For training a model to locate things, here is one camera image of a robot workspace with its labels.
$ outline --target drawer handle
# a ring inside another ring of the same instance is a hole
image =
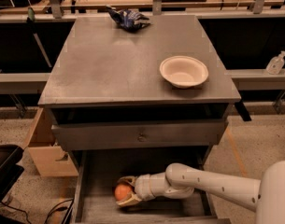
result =
[[[137,140],[138,140],[139,142],[145,142],[145,141],[146,141],[146,136],[145,136],[143,133],[141,133],[141,134],[137,137]]]
[[[65,153],[63,157],[56,161],[68,161],[68,153]]]

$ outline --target spray bottle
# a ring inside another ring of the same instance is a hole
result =
[[[266,71],[272,75],[278,74],[285,63],[284,57],[285,51],[283,50],[278,56],[271,59],[269,64],[266,66]]]

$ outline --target orange ball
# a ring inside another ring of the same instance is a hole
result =
[[[128,183],[119,183],[114,191],[114,196],[117,201],[122,200],[128,193],[133,191],[133,187]]]

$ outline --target crumpled bag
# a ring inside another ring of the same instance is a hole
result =
[[[116,11],[116,8],[107,6],[107,12],[121,28],[129,32],[150,25],[150,19],[138,11],[128,9]]]

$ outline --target brown box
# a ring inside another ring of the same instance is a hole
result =
[[[51,132],[51,120],[43,108],[36,116],[24,141],[41,176],[78,176],[78,170],[67,152]]]

